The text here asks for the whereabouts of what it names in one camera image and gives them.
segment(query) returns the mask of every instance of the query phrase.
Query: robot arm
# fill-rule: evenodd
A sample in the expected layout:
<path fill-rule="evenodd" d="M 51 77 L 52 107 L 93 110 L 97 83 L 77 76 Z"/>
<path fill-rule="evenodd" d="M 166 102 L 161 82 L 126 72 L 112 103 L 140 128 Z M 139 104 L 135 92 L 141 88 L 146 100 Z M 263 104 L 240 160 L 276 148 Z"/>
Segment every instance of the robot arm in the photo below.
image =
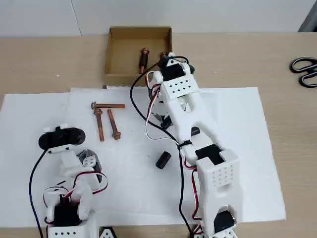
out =
<path fill-rule="evenodd" d="M 61 159 L 60 182 L 47 188 L 43 200 L 47 207 L 48 238 L 56 234 L 76 233 L 79 237 L 98 237 L 98 227 L 92 211 L 93 194 L 107 187 L 107 177 L 101 173 L 97 155 L 91 150 L 75 154 L 75 145 L 85 140 L 84 131 L 61 129 L 43 134 L 39 146 Z"/>
<path fill-rule="evenodd" d="M 180 150 L 182 157 L 197 167 L 201 188 L 200 225 L 207 237 L 234 237 L 232 228 L 242 220 L 239 159 L 224 147 L 218 126 L 208 114 L 200 95 L 193 76 L 194 68 L 175 59 L 166 60 L 167 64 L 153 73 L 149 87 L 160 85 L 158 97 L 175 126 L 178 143 L 191 141 L 194 126 L 212 140 L 211 145 L 198 150 L 191 143 L 186 143 Z M 190 107 L 189 111 L 184 111 L 184 104 Z"/>

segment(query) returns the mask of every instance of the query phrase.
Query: cardboard box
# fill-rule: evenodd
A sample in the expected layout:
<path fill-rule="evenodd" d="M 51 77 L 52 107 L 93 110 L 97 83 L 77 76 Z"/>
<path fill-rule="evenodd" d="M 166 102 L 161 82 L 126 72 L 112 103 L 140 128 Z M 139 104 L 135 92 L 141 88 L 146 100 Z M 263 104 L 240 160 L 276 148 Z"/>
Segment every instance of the cardboard box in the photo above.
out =
<path fill-rule="evenodd" d="M 149 48 L 148 67 L 159 60 L 161 52 L 172 51 L 169 26 L 110 27 L 106 50 L 106 84 L 130 86 L 139 76 L 141 49 Z"/>

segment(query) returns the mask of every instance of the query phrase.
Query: wooden table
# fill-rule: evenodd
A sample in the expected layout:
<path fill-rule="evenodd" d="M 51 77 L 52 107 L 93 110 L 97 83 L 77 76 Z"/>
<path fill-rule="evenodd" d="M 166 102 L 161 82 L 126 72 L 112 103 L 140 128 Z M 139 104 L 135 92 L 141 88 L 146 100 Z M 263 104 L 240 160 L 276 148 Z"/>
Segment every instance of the wooden table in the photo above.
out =
<path fill-rule="evenodd" d="M 67 92 L 104 83 L 106 36 L 0 39 L 0 94 Z M 317 33 L 174 34 L 200 87 L 258 87 L 283 190 L 287 220 L 240 224 L 241 238 L 317 234 L 317 92 L 298 84 L 289 62 L 317 58 Z M 119 238 L 184 238 L 184 226 L 115 228 Z M 39 237 L 2 229 L 0 238 Z"/>

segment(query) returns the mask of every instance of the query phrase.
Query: scissors handle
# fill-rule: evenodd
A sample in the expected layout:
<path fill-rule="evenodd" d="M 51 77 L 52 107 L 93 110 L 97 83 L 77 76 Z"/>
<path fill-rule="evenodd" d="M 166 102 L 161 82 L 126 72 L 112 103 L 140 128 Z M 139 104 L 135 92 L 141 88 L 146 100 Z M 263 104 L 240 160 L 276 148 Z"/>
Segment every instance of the scissors handle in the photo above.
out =
<path fill-rule="evenodd" d="M 299 83 L 305 88 L 317 88 L 317 83 L 307 83 L 305 82 L 306 79 L 312 78 L 314 76 L 317 76 L 317 71 L 312 71 L 311 73 L 308 73 L 302 77 L 299 78 Z"/>
<path fill-rule="evenodd" d="M 311 65 L 302 67 L 302 68 L 296 68 L 295 65 L 299 62 L 309 62 Z M 302 72 L 308 72 L 311 73 L 311 70 L 314 70 L 314 68 L 317 68 L 317 59 L 312 57 L 300 57 L 298 59 L 295 59 L 293 62 L 291 62 L 289 69 L 293 73 L 302 73 Z"/>

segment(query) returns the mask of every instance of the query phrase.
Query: copper bolt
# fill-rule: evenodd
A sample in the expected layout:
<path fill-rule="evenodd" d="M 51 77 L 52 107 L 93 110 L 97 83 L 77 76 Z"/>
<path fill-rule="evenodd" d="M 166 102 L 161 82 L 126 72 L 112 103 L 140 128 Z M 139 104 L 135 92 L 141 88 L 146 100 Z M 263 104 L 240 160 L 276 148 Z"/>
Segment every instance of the copper bolt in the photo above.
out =
<path fill-rule="evenodd" d="M 168 56 L 168 53 L 165 51 L 160 53 L 159 58 L 162 59 L 164 56 Z"/>
<path fill-rule="evenodd" d="M 145 69 L 147 68 L 149 53 L 150 53 L 150 51 L 148 48 L 141 49 L 141 56 L 140 56 L 140 61 L 139 61 L 139 68 L 140 68 L 139 73 L 140 74 L 142 74 L 145 71 Z"/>
<path fill-rule="evenodd" d="M 91 109 L 97 109 L 97 108 L 125 108 L 125 104 L 112 104 L 112 103 L 91 103 Z"/>
<path fill-rule="evenodd" d="M 99 131 L 99 140 L 100 141 L 105 141 L 104 137 L 104 130 L 103 130 L 103 123 L 101 121 L 101 114 L 103 112 L 99 108 L 94 109 L 94 115 L 96 115 L 97 118 L 97 126 L 98 126 L 98 131 Z"/>
<path fill-rule="evenodd" d="M 121 138 L 121 132 L 119 132 L 118 129 L 117 129 L 117 126 L 115 124 L 111 109 L 108 109 L 107 112 L 108 112 L 109 120 L 110 120 L 110 123 L 111 123 L 112 131 L 113 131 L 112 137 L 115 140 L 118 140 L 118 139 Z"/>

